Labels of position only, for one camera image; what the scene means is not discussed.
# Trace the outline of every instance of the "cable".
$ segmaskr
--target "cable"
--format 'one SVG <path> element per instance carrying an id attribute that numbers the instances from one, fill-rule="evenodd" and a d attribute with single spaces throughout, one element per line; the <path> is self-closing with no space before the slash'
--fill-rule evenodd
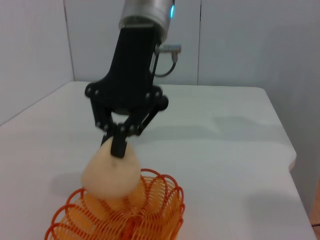
<path id="1" fill-rule="evenodd" d="M 154 74 L 154 75 L 157 78 L 164 78 L 164 77 L 168 76 L 169 74 L 171 74 L 174 71 L 175 67 L 176 67 L 176 63 L 174 62 L 172 64 L 172 67 L 170 68 L 170 70 L 168 72 L 166 72 L 165 74 Z"/>

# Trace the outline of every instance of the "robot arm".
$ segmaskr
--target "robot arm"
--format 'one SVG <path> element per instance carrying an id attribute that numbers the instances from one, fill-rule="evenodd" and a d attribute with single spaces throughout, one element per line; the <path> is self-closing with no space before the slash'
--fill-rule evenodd
<path id="1" fill-rule="evenodd" d="M 162 45 L 174 7 L 175 0 L 125 0 L 110 70 L 85 89 L 95 125 L 105 132 L 102 144 L 113 137 L 111 154 L 115 157 L 124 157 L 127 137 L 140 136 L 158 112 L 168 107 L 168 98 L 153 81 L 159 54 L 172 54 L 172 68 L 159 75 L 165 77 L 175 68 L 181 52 L 180 45 Z M 128 118 L 117 124 L 112 112 Z"/>

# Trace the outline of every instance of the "orange basket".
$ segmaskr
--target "orange basket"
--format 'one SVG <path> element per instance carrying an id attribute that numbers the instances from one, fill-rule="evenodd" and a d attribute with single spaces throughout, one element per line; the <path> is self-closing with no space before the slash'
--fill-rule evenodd
<path id="1" fill-rule="evenodd" d="M 184 222 L 184 192 L 176 180 L 141 170 L 133 193 L 99 200 L 75 191 L 53 216 L 45 240 L 175 240 Z"/>

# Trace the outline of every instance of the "white table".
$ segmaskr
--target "white table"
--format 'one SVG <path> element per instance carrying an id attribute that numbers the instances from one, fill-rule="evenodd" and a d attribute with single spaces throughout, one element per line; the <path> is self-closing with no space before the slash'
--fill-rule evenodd
<path id="1" fill-rule="evenodd" d="M 0 127 L 0 239 L 44 237 L 99 148 L 87 83 Z M 141 165 L 185 192 L 181 240 L 315 240 L 290 175 L 296 153 L 259 88 L 164 85 L 169 107 L 139 138 Z"/>

